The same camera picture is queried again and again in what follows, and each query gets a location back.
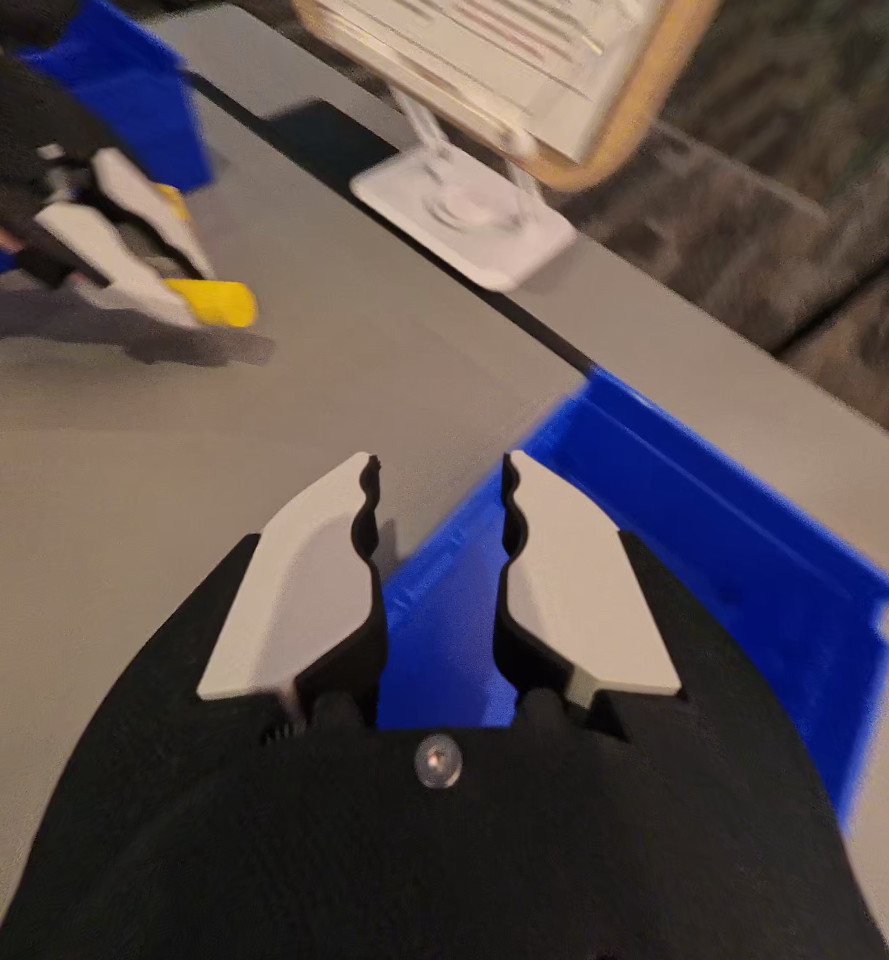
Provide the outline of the blue plastic bin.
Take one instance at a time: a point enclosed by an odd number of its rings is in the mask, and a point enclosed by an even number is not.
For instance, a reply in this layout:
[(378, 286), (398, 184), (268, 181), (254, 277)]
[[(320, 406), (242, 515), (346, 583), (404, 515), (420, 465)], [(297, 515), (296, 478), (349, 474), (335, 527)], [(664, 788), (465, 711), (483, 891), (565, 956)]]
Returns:
[[(843, 827), (889, 676), (889, 574), (601, 368), (520, 443), (636, 534), (737, 641)], [(507, 726), (492, 657), (501, 462), (383, 584), (380, 729)]]
[[(24, 48), (19, 58), (102, 122), (116, 145), (99, 150), (118, 149), (150, 181), (174, 186), (181, 193), (205, 185), (211, 174), (176, 56), (107, 2), (78, 3), (78, 15), (57, 42), (46, 48)], [(89, 167), (62, 168), (50, 179), (58, 188), (47, 206), (76, 203), (102, 213), (89, 203)], [(140, 233), (102, 215), (128, 249), (163, 280), (193, 280), (179, 265), (155, 252)], [(13, 256), (0, 253), (0, 263), (32, 276)]]

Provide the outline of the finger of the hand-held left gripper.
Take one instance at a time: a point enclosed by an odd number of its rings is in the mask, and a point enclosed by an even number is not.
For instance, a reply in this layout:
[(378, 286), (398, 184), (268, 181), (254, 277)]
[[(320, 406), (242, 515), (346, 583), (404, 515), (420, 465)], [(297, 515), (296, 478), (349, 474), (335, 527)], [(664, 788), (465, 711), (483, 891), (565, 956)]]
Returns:
[(153, 250), (178, 265), (191, 279), (215, 281), (211, 259), (192, 222), (175, 217), (163, 195), (121, 150), (105, 147), (88, 161), (88, 202), (116, 226), (125, 225), (146, 239)]
[(199, 321), (187, 301), (161, 275), (126, 246), (100, 212), (76, 202), (53, 202), (34, 222), (74, 261), (88, 282), (80, 293), (102, 309), (129, 309), (180, 330), (197, 330)]

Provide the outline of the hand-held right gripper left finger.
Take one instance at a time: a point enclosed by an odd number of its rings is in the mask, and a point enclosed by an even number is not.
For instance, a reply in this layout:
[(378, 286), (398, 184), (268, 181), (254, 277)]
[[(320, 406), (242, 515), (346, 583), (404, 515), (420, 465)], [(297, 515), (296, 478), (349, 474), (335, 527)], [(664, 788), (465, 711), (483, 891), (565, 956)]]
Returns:
[(357, 452), (279, 509), (258, 541), (198, 681), (202, 701), (271, 694), (307, 724), (324, 694), (377, 716), (389, 653), (374, 555), (379, 458)]

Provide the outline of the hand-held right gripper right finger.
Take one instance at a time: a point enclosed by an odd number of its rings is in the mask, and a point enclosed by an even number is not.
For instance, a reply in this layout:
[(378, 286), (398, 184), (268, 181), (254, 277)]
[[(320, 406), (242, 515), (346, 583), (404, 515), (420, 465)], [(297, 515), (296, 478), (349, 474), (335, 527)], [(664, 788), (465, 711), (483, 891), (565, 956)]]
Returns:
[(684, 684), (619, 525), (524, 450), (501, 469), (504, 511), (492, 652), (521, 705), (539, 690), (572, 714), (611, 697), (673, 704)]

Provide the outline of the yellow cylinder block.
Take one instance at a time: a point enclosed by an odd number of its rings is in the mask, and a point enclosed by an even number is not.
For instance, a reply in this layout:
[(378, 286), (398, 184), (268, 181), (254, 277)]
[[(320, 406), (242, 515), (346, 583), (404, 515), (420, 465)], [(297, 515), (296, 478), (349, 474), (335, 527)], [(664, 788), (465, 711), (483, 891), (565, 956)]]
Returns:
[(245, 330), (252, 327), (258, 317), (255, 296), (242, 283), (166, 278), (163, 284), (178, 296), (201, 325)]

